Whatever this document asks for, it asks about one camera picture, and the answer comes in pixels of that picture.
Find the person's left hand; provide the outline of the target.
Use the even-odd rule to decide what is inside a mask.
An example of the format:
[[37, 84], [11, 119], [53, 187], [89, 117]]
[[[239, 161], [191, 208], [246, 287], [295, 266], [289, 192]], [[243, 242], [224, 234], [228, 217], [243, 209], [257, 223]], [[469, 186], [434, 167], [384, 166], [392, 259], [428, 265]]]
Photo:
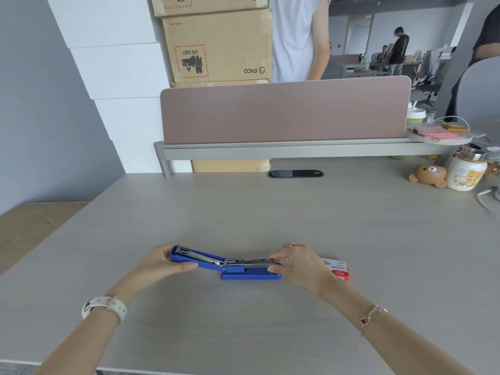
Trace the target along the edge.
[[182, 272], [169, 272], [171, 252], [180, 243], [173, 242], [155, 246], [132, 271], [134, 284], [145, 289], [160, 280]]

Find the person's right forearm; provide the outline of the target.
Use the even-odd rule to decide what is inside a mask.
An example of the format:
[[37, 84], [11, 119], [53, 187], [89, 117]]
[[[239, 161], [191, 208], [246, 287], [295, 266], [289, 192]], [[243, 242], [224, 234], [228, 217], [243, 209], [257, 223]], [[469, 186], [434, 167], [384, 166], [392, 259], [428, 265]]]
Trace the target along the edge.
[[336, 278], [319, 296], [359, 331], [395, 375], [474, 375], [349, 283]]

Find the white wristwatch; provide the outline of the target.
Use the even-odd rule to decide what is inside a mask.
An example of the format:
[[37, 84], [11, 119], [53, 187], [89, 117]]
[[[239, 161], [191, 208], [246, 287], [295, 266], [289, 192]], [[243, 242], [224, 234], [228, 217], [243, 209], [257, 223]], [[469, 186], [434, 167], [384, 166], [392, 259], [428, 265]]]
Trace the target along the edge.
[[81, 309], [81, 316], [86, 319], [93, 309], [104, 308], [112, 311], [121, 323], [127, 317], [127, 306], [115, 296], [99, 296], [88, 300]]

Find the person's left forearm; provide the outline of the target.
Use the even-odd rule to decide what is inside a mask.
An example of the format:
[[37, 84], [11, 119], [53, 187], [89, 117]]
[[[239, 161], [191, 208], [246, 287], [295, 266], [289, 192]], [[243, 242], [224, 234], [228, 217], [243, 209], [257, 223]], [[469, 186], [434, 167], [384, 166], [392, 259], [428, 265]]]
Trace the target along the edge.
[[[128, 305], [145, 288], [151, 277], [130, 273], [106, 294]], [[95, 375], [97, 366], [120, 322], [107, 307], [95, 307], [81, 324], [50, 354], [34, 375]]]

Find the grey office chair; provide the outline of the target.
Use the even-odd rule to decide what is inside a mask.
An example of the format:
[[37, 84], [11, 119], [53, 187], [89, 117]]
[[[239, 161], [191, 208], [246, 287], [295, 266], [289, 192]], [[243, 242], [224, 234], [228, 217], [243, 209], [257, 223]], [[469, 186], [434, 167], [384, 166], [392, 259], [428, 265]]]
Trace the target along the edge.
[[456, 114], [500, 146], [500, 56], [479, 61], [460, 79]]

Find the red and white staple box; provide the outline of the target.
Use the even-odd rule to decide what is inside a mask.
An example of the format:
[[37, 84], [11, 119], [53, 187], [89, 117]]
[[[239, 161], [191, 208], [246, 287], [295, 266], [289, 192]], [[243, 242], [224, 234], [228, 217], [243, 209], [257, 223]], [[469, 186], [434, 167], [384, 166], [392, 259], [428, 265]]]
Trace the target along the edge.
[[335, 274], [337, 277], [348, 281], [350, 278], [349, 268], [346, 261], [322, 258], [322, 261], [327, 266], [327, 268]]

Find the person's right hand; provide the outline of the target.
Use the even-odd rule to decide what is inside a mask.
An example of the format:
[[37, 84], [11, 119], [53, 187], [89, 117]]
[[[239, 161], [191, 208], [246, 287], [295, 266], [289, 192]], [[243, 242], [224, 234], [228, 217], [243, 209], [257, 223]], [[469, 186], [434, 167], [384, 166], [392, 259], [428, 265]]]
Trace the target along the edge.
[[288, 244], [270, 254], [274, 265], [290, 266], [290, 277], [285, 278], [304, 290], [319, 296], [335, 275], [327, 268], [322, 259], [308, 246]]

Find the large cardboard box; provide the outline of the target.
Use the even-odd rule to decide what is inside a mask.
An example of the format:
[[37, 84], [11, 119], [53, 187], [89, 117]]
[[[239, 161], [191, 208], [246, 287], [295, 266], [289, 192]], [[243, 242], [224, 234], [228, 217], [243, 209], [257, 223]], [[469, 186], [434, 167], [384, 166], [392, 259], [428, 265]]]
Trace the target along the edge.
[[272, 11], [164, 18], [175, 83], [272, 78]]

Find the pink desk divider panel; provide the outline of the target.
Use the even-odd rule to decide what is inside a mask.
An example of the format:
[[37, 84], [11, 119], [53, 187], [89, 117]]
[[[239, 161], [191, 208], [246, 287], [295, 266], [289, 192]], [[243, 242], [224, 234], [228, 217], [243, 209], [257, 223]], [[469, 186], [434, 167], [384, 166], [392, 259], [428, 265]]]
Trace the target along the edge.
[[164, 142], [402, 138], [410, 89], [407, 76], [165, 89]]

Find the black office chair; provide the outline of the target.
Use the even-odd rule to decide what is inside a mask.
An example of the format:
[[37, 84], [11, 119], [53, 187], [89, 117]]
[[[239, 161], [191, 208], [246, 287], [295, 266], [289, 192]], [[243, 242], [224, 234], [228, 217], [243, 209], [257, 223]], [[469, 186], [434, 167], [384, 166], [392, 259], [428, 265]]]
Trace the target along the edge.
[[417, 101], [417, 107], [433, 108], [434, 102], [431, 100], [432, 96], [437, 96], [441, 89], [441, 83], [437, 80], [441, 69], [441, 56], [443, 48], [428, 51], [422, 59], [417, 72], [417, 83], [414, 86], [416, 91], [427, 94], [427, 98]]

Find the white bear print mug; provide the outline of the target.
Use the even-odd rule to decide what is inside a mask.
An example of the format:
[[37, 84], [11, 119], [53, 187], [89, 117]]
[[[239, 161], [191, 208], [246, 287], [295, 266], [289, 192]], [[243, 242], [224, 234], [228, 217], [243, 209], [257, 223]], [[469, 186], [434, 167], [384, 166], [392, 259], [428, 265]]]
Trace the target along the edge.
[[474, 189], [484, 175], [487, 165], [484, 151], [465, 149], [449, 162], [446, 187], [456, 191]]

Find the brown bear plush toy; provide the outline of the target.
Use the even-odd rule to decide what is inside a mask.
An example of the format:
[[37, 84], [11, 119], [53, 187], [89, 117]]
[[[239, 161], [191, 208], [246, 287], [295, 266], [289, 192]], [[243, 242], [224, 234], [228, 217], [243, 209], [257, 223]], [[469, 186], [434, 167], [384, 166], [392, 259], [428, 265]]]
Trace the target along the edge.
[[410, 182], [420, 182], [443, 189], [447, 186], [447, 169], [436, 165], [419, 164], [409, 175]]

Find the green drink cup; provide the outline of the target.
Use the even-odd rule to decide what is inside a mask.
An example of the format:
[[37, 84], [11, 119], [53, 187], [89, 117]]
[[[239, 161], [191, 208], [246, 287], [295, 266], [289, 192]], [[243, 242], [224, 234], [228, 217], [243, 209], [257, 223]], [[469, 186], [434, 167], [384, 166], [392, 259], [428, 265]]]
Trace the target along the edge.
[[418, 107], [417, 101], [408, 104], [406, 124], [421, 124], [427, 117], [427, 110]]

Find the grey divider rail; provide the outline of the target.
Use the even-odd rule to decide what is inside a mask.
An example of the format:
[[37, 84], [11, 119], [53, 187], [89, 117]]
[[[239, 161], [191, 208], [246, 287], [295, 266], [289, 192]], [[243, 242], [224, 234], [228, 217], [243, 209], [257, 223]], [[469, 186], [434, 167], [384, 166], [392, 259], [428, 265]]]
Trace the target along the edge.
[[162, 141], [153, 143], [165, 178], [173, 175], [172, 162], [176, 160], [444, 155], [447, 161], [463, 145], [460, 140], [420, 142], [414, 138], [215, 144], [165, 144]]

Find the round grey shelf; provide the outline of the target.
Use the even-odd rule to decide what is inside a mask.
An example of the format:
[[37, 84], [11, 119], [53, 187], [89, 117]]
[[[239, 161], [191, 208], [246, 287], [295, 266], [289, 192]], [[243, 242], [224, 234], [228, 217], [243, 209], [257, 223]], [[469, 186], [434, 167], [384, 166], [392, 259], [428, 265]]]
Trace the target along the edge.
[[[445, 137], [431, 137], [428, 135], [420, 134], [420, 130], [424, 132], [431, 132], [439, 129], [439, 131], [445, 132], [446, 134], [453, 134], [453, 136], [445, 136]], [[414, 142], [420, 143], [428, 143], [435, 145], [445, 145], [445, 146], [460, 146], [466, 145], [472, 142], [475, 134], [471, 131], [466, 132], [449, 132], [447, 129], [441, 127], [441, 124], [431, 124], [431, 123], [421, 123], [421, 124], [408, 124], [405, 128], [406, 138]]]

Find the blue stapler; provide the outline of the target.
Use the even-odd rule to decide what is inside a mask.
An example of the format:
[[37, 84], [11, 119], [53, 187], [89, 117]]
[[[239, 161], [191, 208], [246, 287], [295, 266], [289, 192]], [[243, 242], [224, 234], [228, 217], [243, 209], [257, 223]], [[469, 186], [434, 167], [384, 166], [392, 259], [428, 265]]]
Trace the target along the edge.
[[196, 263], [198, 268], [219, 272], [221, 280], [271, 281], [282, 278], [268, 270], [269, 266], [275, 264], [272, 258], [223, 258], [183, 246], [173, 246], [170, 261]]

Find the stack of white boxes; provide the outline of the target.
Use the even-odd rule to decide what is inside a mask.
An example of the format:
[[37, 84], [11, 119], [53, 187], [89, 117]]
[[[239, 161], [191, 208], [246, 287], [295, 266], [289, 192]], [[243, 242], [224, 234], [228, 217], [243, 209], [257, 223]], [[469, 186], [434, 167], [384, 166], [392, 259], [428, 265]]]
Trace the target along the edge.
[[160, 173], [160, 93], [172, 85], [151, 0], [47, 0], [126, 173]]

